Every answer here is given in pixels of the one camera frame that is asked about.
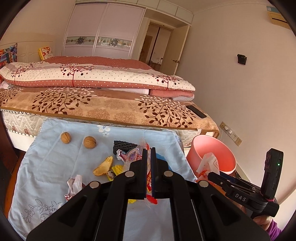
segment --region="cabinet door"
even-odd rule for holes
[[[78,4],[72,13],[63,55],[91,56],[105,3]]]
[[[110,3],[99,30],[93,55],[129,58],[144,11],[140,7]]]

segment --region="person's hand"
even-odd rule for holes
[[[269,225],[271,224],[272,217],[267,215],[261,215],[255,217],[253,221],[266,231],[269,228]]]

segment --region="bed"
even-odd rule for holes
[[[186,108],[193,105],[202,111],[186,101],[195,90],[190,83],[140,61],[57,56],[41,62],[10,63],[0,74],[12,84],[10,89],[0,90],[3,123],[14,147],[24,151],[48,118],[171,130],[184,147],[196,135],[219,134],[208,115],[201,119]]]

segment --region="silver screw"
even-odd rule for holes
[[[203,188],[206,188],[206,187],[208,187],[209,183],[205,180],[202,180],[199,182],[199,185]]]
[[[126,173],[125,173],[125,176],[126,177],[133,177],[135,175],[135,173],[133,172],[133,171],[127,171]]]
[[[171,177],[173,175],[173,172],[172,171],[165,171],[163,173],[166,177]]]
[[[97,188],[97,187],[100,186],[100,183],[97,182],[97,181],[93,181],[93,182],[91,182],[91,183],[89,184],[89,186],[90,186],[91,188]]]

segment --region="open door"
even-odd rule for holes
[[[175,28],[168,41],[168,45],[163,56],[160,72],[167,75],[175,75],[183,47],[187,38],[189,25]]]

